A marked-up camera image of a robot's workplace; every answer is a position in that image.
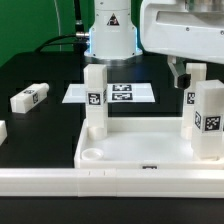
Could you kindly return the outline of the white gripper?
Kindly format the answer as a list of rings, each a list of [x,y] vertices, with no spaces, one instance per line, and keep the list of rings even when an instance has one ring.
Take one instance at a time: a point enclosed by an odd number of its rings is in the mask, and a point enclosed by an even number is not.
[[[187,89],[183,58],[224,64],[224,0],[143,0],[140,40],[146,51],[170,55],[174,87]]]

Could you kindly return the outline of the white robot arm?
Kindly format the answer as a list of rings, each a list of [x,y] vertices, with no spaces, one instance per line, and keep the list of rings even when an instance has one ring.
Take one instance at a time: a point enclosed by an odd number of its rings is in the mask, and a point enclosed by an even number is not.
[[[143,51],[163,54],[174,86],[188,86],[183,61],[224,64],[224,0],[143,0],[140,25],[131,21],[131,0],[94,0],[89,62],[121,64]]]

